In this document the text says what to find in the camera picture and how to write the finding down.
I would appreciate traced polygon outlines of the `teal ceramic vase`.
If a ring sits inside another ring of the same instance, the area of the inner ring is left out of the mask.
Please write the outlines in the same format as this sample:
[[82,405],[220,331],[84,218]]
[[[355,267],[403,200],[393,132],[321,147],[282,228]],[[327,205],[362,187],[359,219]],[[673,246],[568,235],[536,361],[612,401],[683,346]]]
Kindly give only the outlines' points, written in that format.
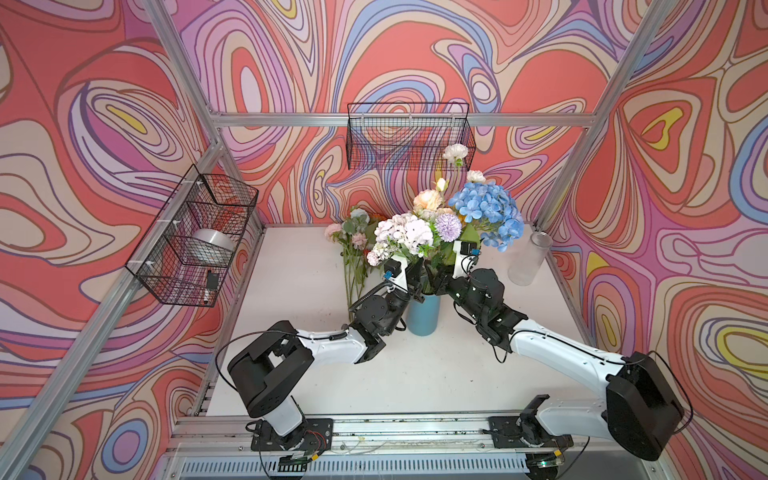
[[412,301],[406,315],[407,330],[416,336],[433,334],[438,326],[440,297],[426,295],[422,302]]

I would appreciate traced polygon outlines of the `pink purple mixed bouquet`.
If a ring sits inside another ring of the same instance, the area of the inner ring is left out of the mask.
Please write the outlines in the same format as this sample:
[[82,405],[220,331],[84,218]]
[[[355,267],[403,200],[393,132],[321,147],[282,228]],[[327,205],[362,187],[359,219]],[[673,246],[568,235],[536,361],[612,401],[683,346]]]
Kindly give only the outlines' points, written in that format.
[[426,278],[436,289],[437,279],[455,264],[454,243],[463,234],[464,224],[451,209],[428,213],[392,216],[373,230],[373,246],[365,254],[372,267],[383,265],[395,256],[409,264],[423,261]]

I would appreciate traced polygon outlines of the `peach rose leafy stem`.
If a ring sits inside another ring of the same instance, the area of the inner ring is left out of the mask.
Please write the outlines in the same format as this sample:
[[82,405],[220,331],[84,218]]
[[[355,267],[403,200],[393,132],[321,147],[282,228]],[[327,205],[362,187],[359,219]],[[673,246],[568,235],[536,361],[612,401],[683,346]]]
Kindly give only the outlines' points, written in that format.
[[412,212],[423,220],[434,220],[444,213],[444,197],[434,189],[421,191],[413,200]]

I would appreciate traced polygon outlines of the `white poppy flower stem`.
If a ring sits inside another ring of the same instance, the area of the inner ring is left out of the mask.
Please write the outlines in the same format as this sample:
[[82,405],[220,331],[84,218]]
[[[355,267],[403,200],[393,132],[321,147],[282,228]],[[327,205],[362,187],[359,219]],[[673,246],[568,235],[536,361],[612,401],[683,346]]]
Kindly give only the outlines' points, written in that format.
[[[473,150],[462,143],[455,143],[447,146],[442,153],[442,159],[446,160],[449,164],[455,167],[467,166],[468,159]],[[466,175],[467,181],[470,183],[485,184],[487,179],[485,175],[479,170],[469,170]],[[447,188],[447,180],[440,178],[436,182],[436,190],[439,193],[443,193]]]

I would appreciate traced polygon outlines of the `light blue hydrangea stem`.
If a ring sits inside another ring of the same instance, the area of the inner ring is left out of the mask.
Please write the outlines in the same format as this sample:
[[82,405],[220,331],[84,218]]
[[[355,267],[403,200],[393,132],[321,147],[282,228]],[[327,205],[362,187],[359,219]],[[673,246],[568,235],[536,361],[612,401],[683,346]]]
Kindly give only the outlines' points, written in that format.
[[524,219],[516,201],[494,181],[467,182],[447,202],[480,241],[505,252],[524,233]]

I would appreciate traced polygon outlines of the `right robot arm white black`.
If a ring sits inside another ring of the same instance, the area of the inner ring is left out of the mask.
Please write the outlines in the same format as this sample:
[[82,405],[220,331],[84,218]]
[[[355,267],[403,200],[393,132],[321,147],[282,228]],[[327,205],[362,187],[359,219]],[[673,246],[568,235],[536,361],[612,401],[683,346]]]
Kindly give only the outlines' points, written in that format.
[[446,276],[440,290],[489,345],[533,359],[591,392],[581,400],[537,395],[517,420],[524,441],[538,445],[547,437],[596,437],[611,439],[642,460],[660,458],[684,409],[650,355],[603,351],[542,326],[505,304],[505,287],[492,269]]

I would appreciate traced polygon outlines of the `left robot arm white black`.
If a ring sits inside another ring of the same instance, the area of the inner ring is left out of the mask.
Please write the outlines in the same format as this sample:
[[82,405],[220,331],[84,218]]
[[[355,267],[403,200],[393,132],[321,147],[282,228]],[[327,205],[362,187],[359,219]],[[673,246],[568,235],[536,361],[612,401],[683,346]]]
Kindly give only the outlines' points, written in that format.
[[305,415],[292,398],[304,375],[313,367],[374,359],[406,307],[421,293],[415,280],[398,285],[387,279],[353,303],[351,323],[339,330],[303,331],[284,320],[259,333],[227,365],[248,415],[266,423],[281,439],[305,431]]

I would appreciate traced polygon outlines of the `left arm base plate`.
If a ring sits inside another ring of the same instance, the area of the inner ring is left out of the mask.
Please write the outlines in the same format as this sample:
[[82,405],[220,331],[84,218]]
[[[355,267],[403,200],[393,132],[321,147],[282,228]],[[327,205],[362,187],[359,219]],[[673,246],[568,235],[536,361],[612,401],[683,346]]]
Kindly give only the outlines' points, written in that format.
[[278,435],[264,420],[251,421],[245,429],[252,435],[252,451],[314,454],[322,453],[332,447],[334,420],[309,418],[284,436]]

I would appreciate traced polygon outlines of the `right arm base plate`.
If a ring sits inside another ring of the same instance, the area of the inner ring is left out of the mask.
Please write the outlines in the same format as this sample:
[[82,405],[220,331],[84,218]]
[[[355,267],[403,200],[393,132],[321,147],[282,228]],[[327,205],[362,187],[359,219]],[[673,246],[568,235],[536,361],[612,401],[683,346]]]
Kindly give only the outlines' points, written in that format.
[[565,451],[574,445],[572,436],[548,433],[536,417],[541,405],[549,398],[548,394],[537,395],[515,415],[491,416],[488,427],[481,432],[491,436],[497,449],[550,448]]

